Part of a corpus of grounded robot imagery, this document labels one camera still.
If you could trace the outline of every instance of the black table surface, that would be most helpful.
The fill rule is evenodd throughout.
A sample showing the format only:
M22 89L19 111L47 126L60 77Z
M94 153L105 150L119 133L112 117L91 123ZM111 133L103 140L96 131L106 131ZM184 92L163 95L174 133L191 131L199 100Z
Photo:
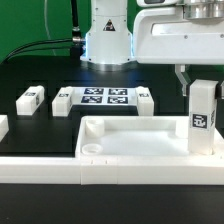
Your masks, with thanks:
M213 66L191 66L192 80L222 81ZM45 101L32 117L17 116L15 101L30 86L45 87ZM155 115L188 114L188 98L171 65L138 65L122 72L82 68L68 57L22 56L0 66L0 114L9 133L0 156L73 157L80 120L86 115L137 115L135 107L73 106L54 118L51 103L61 87L149 87ZM224 103L216 127L224 135ZM0 185L0 224L11 223L224 223L224 186Z

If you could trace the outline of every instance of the white block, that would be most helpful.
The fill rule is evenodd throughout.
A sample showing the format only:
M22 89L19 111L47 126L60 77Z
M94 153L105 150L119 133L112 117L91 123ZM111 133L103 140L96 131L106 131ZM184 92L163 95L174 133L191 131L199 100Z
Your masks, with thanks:
M0 142L9 131L8 118L6 115L0 115Z
M44 101L44 87L31 86L17 101L17 115L33 115Z
M139 116L153 116L154 101L148 88L137 87L137 109Z
M196 80L190 87L188 150L211 155L214 147L214 131L218 82Z
M80 184L75 158L0 157L0 183Z
M73 105L74 89L72 87L61 88L52 102L54 117L67 117Z

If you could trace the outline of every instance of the green backdrop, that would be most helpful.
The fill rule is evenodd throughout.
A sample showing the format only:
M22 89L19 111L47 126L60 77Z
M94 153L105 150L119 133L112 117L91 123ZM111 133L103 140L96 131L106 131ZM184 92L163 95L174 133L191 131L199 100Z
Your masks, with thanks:
M47 21L51 39L69 38L72 32L70 0L46 0ZM11 50L34 41L48 39L45 29L45 0L0 0L0 60ZM83 33L91 26L91 0L78 0L79 22ZM136 0L128 1L128 28L133 29L139 11ZM57 50L57 55L67 55Z

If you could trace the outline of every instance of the square marker on block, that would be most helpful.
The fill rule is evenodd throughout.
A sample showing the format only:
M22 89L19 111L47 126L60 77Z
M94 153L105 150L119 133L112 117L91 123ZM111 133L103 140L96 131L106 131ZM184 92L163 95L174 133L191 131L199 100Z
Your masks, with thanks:
M74 88L61 88L52 102L54 117L67 117L73 105Z
M8 118L6 115L0 115L0 142L9 131Z
M17 101L17 115L31 116L44 101L44 87L31 86Z
M139 116L154 115L154 101L148 88L137 87L137 109Z

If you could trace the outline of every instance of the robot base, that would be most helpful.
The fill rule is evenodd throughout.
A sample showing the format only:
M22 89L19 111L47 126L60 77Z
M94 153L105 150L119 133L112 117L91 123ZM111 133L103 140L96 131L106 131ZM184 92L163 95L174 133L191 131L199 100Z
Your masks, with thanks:
M134 69L137 67L137 62L130 60L130 62L124 64L95 64L89 61L81 61L81 66L85 68L90 68L93 70L103 71L103 72L116 72L124 71L128 69Z

